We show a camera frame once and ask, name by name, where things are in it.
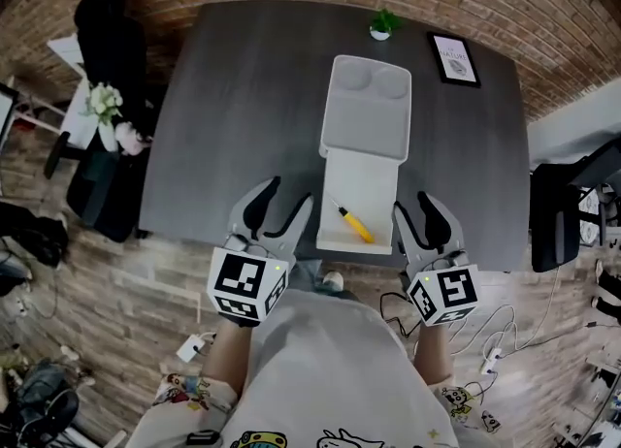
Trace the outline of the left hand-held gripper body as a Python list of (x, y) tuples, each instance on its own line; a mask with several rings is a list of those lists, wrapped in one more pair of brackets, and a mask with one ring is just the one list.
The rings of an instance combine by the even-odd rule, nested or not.
[(219, 315), (254, 328), (265, 321), (288, 287), (294, 263), (231, 235), (213, 250), (207, 295)]

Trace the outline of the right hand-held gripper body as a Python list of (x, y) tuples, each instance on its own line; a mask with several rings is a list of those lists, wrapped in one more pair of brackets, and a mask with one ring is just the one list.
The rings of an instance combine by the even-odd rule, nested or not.
[(410, 263), (400, 278), (425, 326), (462, 321), (479, 303), (479, 270), (465, 250), (446, 253), (426, 265)]

